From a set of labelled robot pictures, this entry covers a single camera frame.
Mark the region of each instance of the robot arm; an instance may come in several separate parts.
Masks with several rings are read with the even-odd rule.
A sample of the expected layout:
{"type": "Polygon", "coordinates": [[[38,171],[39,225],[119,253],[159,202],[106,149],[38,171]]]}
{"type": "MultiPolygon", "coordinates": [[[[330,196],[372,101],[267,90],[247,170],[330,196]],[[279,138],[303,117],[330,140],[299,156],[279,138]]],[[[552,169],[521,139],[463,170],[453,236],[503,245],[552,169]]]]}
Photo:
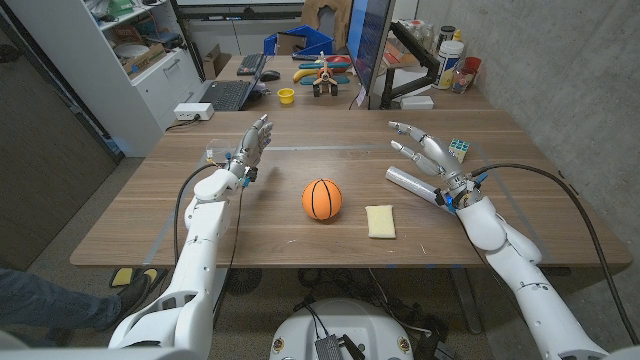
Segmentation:
{"type": "Polygon", "coordinates": [[[424,155],[395,141],[391,146],[412,159],[428,175],[440,175],[449,186],[436,192],[442,204],[460,218],[469,239],[486,251],[486,259],[514,292],[543,359],[601,359],[607,352],[584,332],[562,298],[540,269],[540,251],[531,240],[509,226],[476,181],[466,177],[457,159],[439,140],[410,125],[389,122],[399,134],[408,134],[423,146],[424,155]],[[439,171],[434,174],[435,166],[439,171]]]}
{"type": "Polygon", "coordinates": [[[207,358],[213,335],[218,243],[230,225],[228,197],[248,183],[247,172],[260,162],[271,141],[273,124],[266,121],[264,115],[247,130],[224,168],[196,184],[185,211],[189,232],[171,284],[158,299],[120,323],[109,348],[171,347],[207,358]]]}

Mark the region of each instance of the black shoe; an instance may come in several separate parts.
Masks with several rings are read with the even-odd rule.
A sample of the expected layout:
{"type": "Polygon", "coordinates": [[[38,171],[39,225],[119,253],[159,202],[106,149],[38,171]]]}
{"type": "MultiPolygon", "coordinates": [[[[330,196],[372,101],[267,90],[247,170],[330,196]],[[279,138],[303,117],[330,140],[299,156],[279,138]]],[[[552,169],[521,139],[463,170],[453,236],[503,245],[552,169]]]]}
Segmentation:
{"type": "Polygon", "coordinates": [[[129,315],[129,313],[142,304],[149,293],[150,286],[151,277],[147,274],[142,274],[133,279],[127,287],[120,291],[118,293],[120,297],[120,314],[105,327],[105,330],[120,322],[125,316],[129,315]]]}

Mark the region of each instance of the robot finger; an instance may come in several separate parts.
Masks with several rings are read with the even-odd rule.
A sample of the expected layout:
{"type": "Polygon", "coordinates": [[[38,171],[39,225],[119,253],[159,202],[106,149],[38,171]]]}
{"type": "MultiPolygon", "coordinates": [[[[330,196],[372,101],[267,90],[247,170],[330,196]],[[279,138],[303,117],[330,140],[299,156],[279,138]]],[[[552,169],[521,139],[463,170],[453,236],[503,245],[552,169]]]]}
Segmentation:
{"type": "Polygon", "coordinates": [[[397,150],[400,154],[411,159],[411,161],[415,162],[416,166],[425,174],[434,176],[441,173],[440,166],[429,160],[426,156],[409,149],[397,141],[392,140],[391,147],[397,150]]]}
{"type": "Polygon", "coordinates": [[[417,127],[413,127],[404,123],[389,121],[389,127],[392,129],[396,129],[398,131],[398,134],[411,136],[413,140],[419,142],[420,144],[422,144],[422,140],[427,136],[424,131],[418,129],[417,127]]]}

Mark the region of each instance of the basketball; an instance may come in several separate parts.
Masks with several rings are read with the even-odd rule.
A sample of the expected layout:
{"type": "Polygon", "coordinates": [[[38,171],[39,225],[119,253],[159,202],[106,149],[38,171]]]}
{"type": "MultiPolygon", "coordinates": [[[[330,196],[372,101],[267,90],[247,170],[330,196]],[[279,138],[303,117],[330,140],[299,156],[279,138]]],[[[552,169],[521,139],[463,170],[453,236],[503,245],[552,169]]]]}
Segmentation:
{"type": "Polygon", "coordinates": [[[342,192],[329,179],[316,179],[302,192],[302,207],[307,215],[317,220],[326,220],[340,211],[342,192]]]}

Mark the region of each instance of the jeans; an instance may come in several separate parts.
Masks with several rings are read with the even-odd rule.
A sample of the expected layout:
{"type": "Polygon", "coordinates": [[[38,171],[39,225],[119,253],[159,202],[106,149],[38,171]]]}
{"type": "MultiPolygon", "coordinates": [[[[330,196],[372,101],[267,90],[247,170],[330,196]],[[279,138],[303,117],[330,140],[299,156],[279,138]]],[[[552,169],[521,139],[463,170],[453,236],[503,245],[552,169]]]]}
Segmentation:
{"type": "Polygon", "coordinates": [[[120,313],[120,297],[95,297],[15,270],[0,269],[0,325],[104,329],[120,313]]]}

